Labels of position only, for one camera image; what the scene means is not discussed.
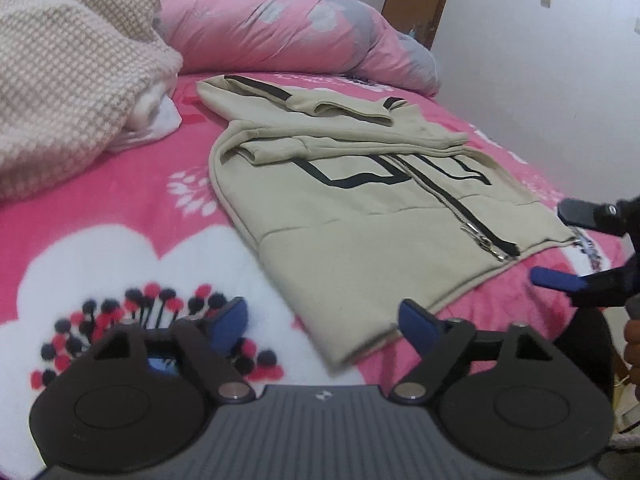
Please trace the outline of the person right hand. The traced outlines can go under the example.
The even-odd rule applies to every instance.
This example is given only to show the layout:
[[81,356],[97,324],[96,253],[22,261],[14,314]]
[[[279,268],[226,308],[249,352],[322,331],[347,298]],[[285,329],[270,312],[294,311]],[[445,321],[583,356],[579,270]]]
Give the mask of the person right hand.
[[629,364],[629,380],[636,387],[636,396],[640,394],[640,321],[629,320],[625,325],[626,342],[624,360]]

